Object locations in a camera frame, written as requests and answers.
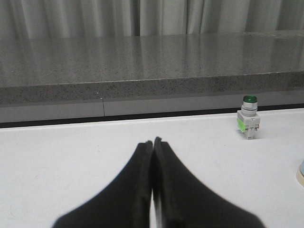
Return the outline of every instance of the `green terminal label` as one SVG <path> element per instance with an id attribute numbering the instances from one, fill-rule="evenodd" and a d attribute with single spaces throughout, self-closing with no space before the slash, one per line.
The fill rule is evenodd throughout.
<path id="1" fill-rule="evenodd" d="M 241 132 L 245 131 L 246 125 L 238 118 L 237 119 L 237 126 L 239 127 L 239 129 L 241 130 Z"/>

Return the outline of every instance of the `speckled countertop edge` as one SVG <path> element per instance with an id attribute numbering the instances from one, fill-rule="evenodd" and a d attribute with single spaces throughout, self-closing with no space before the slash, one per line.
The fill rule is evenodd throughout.
<path id="1" fill-rule="evenodd" d="M 0 105 L 304 88 L 304 71 L 0 88 Z"/>

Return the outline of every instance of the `white tabletop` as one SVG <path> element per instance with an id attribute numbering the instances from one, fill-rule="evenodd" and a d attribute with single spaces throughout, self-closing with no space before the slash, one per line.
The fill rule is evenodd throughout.
<path id="1" fill-rule="evenodd" d="M 110 183 L 137 143 L 159 136 L 204 184 L 267 228 L 302 228 L 295 173 L 304 109 L 258 113 L 253 140 L 238 130 L 236 114 L 0 129 L 1 227 L 51 227 Z"/>

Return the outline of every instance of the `granite countertop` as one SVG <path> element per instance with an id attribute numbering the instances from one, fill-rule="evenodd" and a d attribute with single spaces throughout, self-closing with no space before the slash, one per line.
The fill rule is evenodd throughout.
<path id="1" fill-rule="evenodd" d="M 0 41 L 0 105 L 304 88 L 304 31 Z"/>

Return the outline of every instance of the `white curtain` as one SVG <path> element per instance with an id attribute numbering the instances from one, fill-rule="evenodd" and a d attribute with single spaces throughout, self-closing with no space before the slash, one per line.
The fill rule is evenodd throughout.
<path id="1" fill-rule="evenodd" d="M 304 0 L 0 0 L 0 39 L 304 29 Z"/>

